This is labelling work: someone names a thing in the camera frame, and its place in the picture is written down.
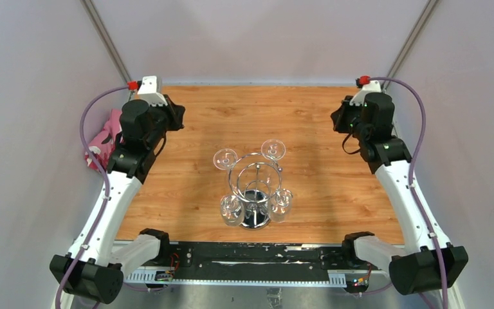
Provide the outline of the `chrome wine glass rack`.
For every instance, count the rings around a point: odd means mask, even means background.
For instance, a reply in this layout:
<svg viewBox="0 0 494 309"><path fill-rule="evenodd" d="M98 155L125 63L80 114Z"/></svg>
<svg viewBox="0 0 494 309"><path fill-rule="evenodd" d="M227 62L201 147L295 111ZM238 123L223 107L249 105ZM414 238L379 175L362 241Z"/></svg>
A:
<svg viewBox="0 0 494 309"><path fill-rule="evenodd" d="M282 188L282 168L260 153L240 157L227 172L228 186L244 207L240 227L259 230L270 221L270 201Z"/></svg>

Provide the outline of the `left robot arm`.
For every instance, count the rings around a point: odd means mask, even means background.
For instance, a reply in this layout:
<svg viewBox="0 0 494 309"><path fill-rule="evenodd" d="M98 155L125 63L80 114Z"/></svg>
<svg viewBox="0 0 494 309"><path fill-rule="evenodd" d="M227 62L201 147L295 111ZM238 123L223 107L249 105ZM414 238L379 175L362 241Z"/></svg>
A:
<svg viewBox="0 0 494 309"><path fill-rule="evenodd" d="M53 256L50 262L50 272L59 282L56 308L61 307L63 293L112 303L124 279L138 267L148 261L163 266L172 259L169 234L150 228L125 247L113 250L125 213L165 147L167 133L184 127L185 107L166 94L156 97L139 95L122 107L121 130L102 171L104 184L98 203L68 252Z"/></svg>

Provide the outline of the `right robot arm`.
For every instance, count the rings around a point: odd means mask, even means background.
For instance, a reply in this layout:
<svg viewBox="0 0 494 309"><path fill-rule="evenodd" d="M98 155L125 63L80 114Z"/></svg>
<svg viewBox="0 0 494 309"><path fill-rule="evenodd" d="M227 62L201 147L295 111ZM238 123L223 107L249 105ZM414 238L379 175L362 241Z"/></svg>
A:
<svg viewBox="0 0 494 309"><path fill-rule="evenodd" d="M400 249L372 232L351 233L342 242L342 260L349 268L369 263L386 272L402 295L451 288L468 263L468 253L452 244L416 189L414 159L392 132L394 110L389 95L372 92L361 100L347 95L331 113L334 131L357 139L357 153L384 188L405 241Z"/></svg>

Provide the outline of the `pink camouflage cloth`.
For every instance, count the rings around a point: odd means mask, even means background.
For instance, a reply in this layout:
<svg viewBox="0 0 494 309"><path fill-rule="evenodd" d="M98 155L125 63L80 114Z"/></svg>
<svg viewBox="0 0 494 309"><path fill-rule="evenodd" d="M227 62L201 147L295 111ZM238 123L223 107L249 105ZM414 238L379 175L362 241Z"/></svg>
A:
<svg viewBox="0 0 494 309"><path fill-rule="evenodd" d="M87 166L90 169L98 171L98 167L96 166L96 162L98 162L106 170L111 154L115 150L116 143L122 141L118 138L122 133L122 126L120 125L121 115L122 111L120 109L112 109L109 119L104 124L102 130L88 143L89 152L95 157L95 160L92 159L87 151L84 154Z"/></svg>

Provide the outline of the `left aluminium frame post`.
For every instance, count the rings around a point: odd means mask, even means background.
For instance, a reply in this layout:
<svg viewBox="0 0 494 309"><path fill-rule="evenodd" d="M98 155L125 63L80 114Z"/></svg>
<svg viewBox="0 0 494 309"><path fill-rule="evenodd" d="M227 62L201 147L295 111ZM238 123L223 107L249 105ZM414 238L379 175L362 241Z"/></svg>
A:
<svg viewBox="0 0 494 309"><path fill-rule="evenodd" d="M124 61L122 60L118 49L116 48L110 36L110 33L107 30L107 27L105 26L105 23L95 5L95 2L92 0L80 0L80 4L83 6L89 20L93 25L93 28L102 41L102 44L104 45L120 77L124 82L129 82L131 80L131 75L126 68Z"/></svg>

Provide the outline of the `aluminium frame post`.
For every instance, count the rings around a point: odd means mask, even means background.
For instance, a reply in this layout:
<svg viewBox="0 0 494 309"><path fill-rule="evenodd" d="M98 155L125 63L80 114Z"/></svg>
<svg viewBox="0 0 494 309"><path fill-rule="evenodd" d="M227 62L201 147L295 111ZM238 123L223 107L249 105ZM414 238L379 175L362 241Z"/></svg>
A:
<svg viewBox="0 0 494 309"><path fill-rule="evenodd" d="M105 23L95 5L95 2L92 0L80 0L80 4L83 6L89 20L93 25L93 28L102 41L102 44L104 45L120 77L124 82L129 82L131 80L131 75L126 68L124 61L122 60L118 49L116 48L110 36L110 33L107 30L107 27L105 26Z"/></svg>
<svg viewBox="0 0 494 309"><path fill-rule="evenodd" d="M404 62L406 61L412 48L415 46L419 36L422 34L425 26L429 23L432 15L434 14L436 8L440 4L440 0L427 0L425 5L417 17L412 29L410 30L407 38L405 39L399 53L396 55L390 69L388 70L386 77L395 79L396 75L400 71Z"/></svg>

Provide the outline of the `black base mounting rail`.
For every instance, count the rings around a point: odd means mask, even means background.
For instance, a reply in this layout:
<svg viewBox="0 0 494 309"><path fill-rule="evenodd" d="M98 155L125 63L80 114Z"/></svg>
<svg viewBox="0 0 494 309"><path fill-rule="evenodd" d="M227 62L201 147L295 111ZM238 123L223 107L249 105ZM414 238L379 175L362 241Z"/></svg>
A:
<svg viewBox="0 0 494 309"><path fill-rule="evenodd" d="M348 262L337 244L173 241L163 262L149 261L129 284L344 288L375 290L388 275L366 262Z"/></svg>

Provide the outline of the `right aluminium frame post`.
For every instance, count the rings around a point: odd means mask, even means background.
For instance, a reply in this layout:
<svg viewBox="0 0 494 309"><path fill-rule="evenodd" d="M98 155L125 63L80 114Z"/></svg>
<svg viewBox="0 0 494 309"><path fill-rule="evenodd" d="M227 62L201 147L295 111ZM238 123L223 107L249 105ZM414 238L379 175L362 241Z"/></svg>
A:
<svg viewBox="0 0 494 309"><path fill-rule="evenodd" d="M429 23L432 15L434 14L436 8L440 4L440 0L427 0L425 5L417 17L412 29L410 30L407 38L405 39L399 53L396 55L390 69L388 70L386 77L395 79L396 75L400 71L404 62L406 61L412 48L415 46L419 36L422 34L425 26Z"/></svg>

